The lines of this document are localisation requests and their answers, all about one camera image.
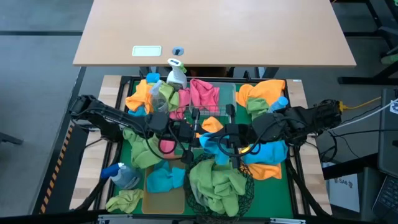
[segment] crumpled towel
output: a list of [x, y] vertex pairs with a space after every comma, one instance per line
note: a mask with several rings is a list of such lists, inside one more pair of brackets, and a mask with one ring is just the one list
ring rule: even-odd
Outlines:
[[[199, 138], [200, 145], [205, 150], [205, 153], [210, 153], [210, 154], [215, 155], [217, 165], [228, 164], [229, 156], [227, 156], [226, 154], [221, 152], [221, 150], [219, 149], [219, 147], [217, 145], [217, 141], [216, 141], [218, 138], [214, 138], [214, 141], [209, 141], [209, 139], [211, 138], [211, 136], [209, 136], [209, 135], [211, 135], [211, 134], [212, 133], [202, 134]], [[227, 152], [230, 151], [224, 144], [221, 144], [221, 147]]]
[[[163, 152], [170, 152], [174, 149], [175, 141], [170, 141], [170, 140], [160, 140], [160, 149], [159, 151]], [[168, 154], [163, 154], [164, 158], [174, 158], [174, 152], [168, 153]]]
[[157, 83], [157, 81], [160, 80], [160, 74], [148, 73], [145, 79], [147, 80], [147, 83]]
[[[248, 150], [252, 145], [243, 149], [243, 151]], [[255, 146], [253, 152], [257, 152], [259, 150], [259, 145]], [[283, 162], [287, 157], [287, 151], [289, 148], [285, 144], [285, 141], [274, 141], [268, 142], [266, 144], [261, 144], [261, 148], [259, 153], [246, 154], [243, 156], [244, 164], [254, 164], [254, 163], [263, 163], [267, 165], [276, 165]]]
[[136, 92], [126, 98], [126, 106], [132, 111], [137, 111], [139, 106], [145, 105], [145, 112], [147, 114], [153, 111], [149, 93], [151, 88], [152, 86], [147, 84], [147, 80], [141, 80], [136, 86]]
[[196, 108], [199, 110], [206, 108], [208, 111], [219, 112], [217, 105], [220, 88], [213, 87], [212, 84], [196, 78], [191, 79], [190, 87], [192, 103]]
[[251, 114], [251, 120], [253, 121], [258, 116], [268, 112], [269, 105], [267, 101], [263, 98], [249, 98], [246, 111]]
[[179, 95], [174, 91], [174, 88], [162, 81], [162, 85], [159, 88], [159, 93], [163, 94], [167, 99], [169, 111], [175, 111], [179, 106]]
[[118, 196], [111, 197], [110, 200], [106, 202], [105, 209], [108, 212], [120, 209], [120, 211], [130, 214], [136, 209], [138, 201], [143, 197], [144, 191], [141, 189], [120, 190]]
[[[128, 140], [131, 145], [131, 164], [133, 167], [145, 169], [160, 162], [161, 159], [155, 156], [149, 150], [145, 139], [138, 136], [132, 129], [124, 128], [123, 138], [125, 140]], [[153, 137], [148, 139], [148, 143], [150, 147], [154, 150], [154, 152], [162, 156], [162, 153], [159, 152], [159, 148], [157, 147], [158, 142], [159, 140], [157, 139], [155, 134], [153, 135]]]
[[145, 112], [144, 106], [139, 106], [136, 111], [129, 110], [129, 115], [133, 116], [145, 116], [147, 113]]
[[246, 193], [247, 180], [232, 168], [232, 163], [218, 166], [213, 159], [201, 161], [192, 168], [189, 180], [199, 204], [229, 217], [238, 213], [238, 195]]
[[175, 111], [170, 112], [170, 118], [174, 120], [184, 119], [184, 111], [187, 108], [187, 105], [189, 105], [189, 102], [191, 100], [190, 89], [186, 88], [183, 90], [179, 90], [178, 97], [180, 100], [179, 107]]
[[223, 129], [223, 127], [224, 126], [217, 120], [217, 118], [213, 116], [203, 120], [203, 123], [201, 124], [201, 128], [211, 133], [216, 133], [217, 131]]
[[280, 168], [280, 164], [277, 164], [276, 166], [249, 164], [248, 168], [253, 175], [253, 178], [256, 180], [266, 180], [271, 177], [275, 177], [279, 180], [282, 178], [282, 169]]
[[155, 170], [146, 179], [147, 191], [150, 193], [169, 192], [181, 187], [184, 183], [185, 169], [173, 167], [170, 170], [168, 161], [155, 165]]
[[236, 102], [246, 107], [249, 98], [265, 99], [268, 105], [272, 105], [278, 100], [282, 90], [285, 89], [284, 80], [268, 80], [259, 82], [256, 86], [244, 84], [236, 93]]

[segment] gray carpet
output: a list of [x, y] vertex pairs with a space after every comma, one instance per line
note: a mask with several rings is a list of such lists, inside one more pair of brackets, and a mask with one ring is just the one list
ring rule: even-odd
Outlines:
[[[381, 19], [394, 24], [382, 1], [374, 2]], [[16, 1], [0, 2], [0, 30], [83, 30], [92, 1]], [[376, 26], [364, 5], [335, 4], [344, 31], [366, 30]], [[0, 131], [24, 139], [21, 146], [0, 144], [0, 216], [31, 212], [37, 189], [46, 169], [55, 134], [60, 125], [78, 68], [72, 60], [79, 37], [0, 36]], [[381, 39], [349, 39], [358, 64], [355, 68], [281, 68], [276, 78], [303, 80], [309, 105], [325, 98], [343, 100], [354, 106], [381, 95], [386, 86], [339, 85], [339, 76], [370, 77], [383, 69], [379, 54], [387, 50]], [[247, 68], [237, 68], [237, 77]], [[80, 93], [98, 95], [103, 75], [137, 74], [137, 68], [89, 68]], [[347, 111], [343, 119], [362, 113], [377, 103]], [[337, 133], [377, 129], [379, 115]], [[359, 156], [377, 151], [377, 134], [347, 137]], [[324, 134], [318, 138], [321, 151], [332, 145]], [[354, 159], [339, 141], [338, 161]]]

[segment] black net bag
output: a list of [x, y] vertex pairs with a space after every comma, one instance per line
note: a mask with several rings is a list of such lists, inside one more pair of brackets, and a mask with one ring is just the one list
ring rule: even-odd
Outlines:
[[239, 169], [240, 173], [247, 179], [246, 181], [246, 193], [244, 195], [238, 195], [238, 204], [239, 204], [239, 211], [235, 217], [229, 217], [227, 214], [220, 215], [217, 212], [210, 210], [209, 208], [205, 208], [203, 205], [199, 204], [195, 196], [193, 195], [190, 181], [189, 181], [189, 174], [192, 168], [194, 168], [199, 162], [207, 160], [207, 159], [214, 159], [213, 154], [206, 154], [203, 153], [198, 156], [188, 167], [185, 172], [185, 180], [184, 180], [184, 191], [185, 191], [185, 200], [187, 201], [188, 205], [192, 208], [192, 210], [198, 216], [198, 219], [202, 223], [234, 223], [239, 220], [250, 208], [250, 205], [254, 198], [254, 180], [252, 174], [250, 173], [249, 168], [241, 163], [241, 167]]

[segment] clear plastic bin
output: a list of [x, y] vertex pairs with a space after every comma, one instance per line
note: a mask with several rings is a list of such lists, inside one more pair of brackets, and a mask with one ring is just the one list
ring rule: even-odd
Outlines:
[[[210, 106], [210, 110], [208, 109], [201, 109], [200, 115], [204, 116], [228, 116], [226, 114], [226, 105], [232, 104], [234, 105], [235, 112], [236, 112], [236, 85], [235, 83], [222, 83], [222, 82], [209, 82], [213, 85], [213, 87], [220, 88], [219, 98], [218, 98], [218, 105], [204, 105]], [[192, 109], [195, 106], [192, 103], [192, 100], [189, 104], [189, 110], [192, 112]]]

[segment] spray bottle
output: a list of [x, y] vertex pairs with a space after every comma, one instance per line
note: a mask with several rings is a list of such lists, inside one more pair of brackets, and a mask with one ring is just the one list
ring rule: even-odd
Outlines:
[[132, 189], [141, 179], [141, 173], [124, 163], [113, 164], [101, 171], [101, 178], [110, 177], [115, 185], [122, 189]]
[[155, 112], [168, 113], [169, 105], [167, 104], [166, 97], [159, 92], [160, 86], [162, 85], [162, 80], [157, 81], [157, 83], [150, 89], [150, 103], [154, 108]]
[[187, 76], [184, 74], [187, 69], [184, 64], [177, 59], [170, 58], [167, 63], [173, 68], [173, 70], [167, 76], [166, 83], [174, 87], [175, 91], [185, 89], [187, 87]]

